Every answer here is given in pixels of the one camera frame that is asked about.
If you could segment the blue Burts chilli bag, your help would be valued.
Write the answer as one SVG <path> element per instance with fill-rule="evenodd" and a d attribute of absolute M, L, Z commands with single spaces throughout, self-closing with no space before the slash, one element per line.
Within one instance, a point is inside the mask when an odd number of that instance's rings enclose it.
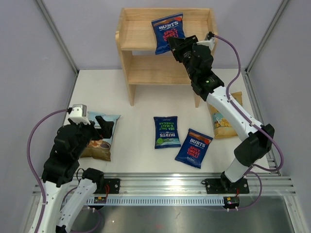
<path fill-rule="evenodd" d="M 213 137 L 189 129 L 175 160 L 200 169 L 212 140 Z"/>
<path fill-rule="evenodd" d="M 156 38 L 155 55 L 166 53 L 170 50 L 169 37 L 185 38 L 183 30 L 183 13 L 166 16 L 151 21 Z"/>

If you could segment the blue Burts sea salt bag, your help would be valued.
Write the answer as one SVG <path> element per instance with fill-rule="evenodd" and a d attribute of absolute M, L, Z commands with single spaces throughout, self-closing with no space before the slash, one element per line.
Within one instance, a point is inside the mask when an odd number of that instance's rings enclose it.
<path fill-rule="evenodd" d="M 179 148 L 181 143 L 178 135 L 177 116 L 154 117 L 155 149 Z"/>

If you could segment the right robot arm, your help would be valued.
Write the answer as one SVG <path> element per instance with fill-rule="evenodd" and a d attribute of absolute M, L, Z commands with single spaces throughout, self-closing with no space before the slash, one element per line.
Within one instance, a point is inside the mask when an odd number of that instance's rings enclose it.
<path fill-rule="evenodd" d="M 209 33 L 198 41 L 196 36 L 169 37 L 168 44 L 176 61 L 182 63 L 190 78 L 195 94 L 216 108 L 236 131 L 241 143 L 234 149 L 235 158 L 217 180 L 216 189 L 234 192 L 243 176 L 254 163 L 265 156 L 272 147 L 275 130 L 254 119 L 229 93 L 229 88 L 212 71 L 217 35 Z"/>

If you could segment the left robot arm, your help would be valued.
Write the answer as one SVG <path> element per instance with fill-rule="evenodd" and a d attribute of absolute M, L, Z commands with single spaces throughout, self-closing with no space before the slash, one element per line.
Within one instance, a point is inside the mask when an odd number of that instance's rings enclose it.
<path fill-rule="evenodd" d="M 69 124 L 58 129 L 42 176 L 38 180 L 41 189 L 40 206 L 30 232 L 68 233 L 90 195 L 108 194 L 110 187 L 105 181 L 104 173 L 88 168 L 83 172 L 72 197 L 63 204 L 83 151 L 91 141 L 110 138 L 113 134 L 113 121 L 106 121 L 101 116 L 96 116 L 95 119 L 99 123 L 98 127 L 94 121 L 78 116 L 70 117 Z"/>

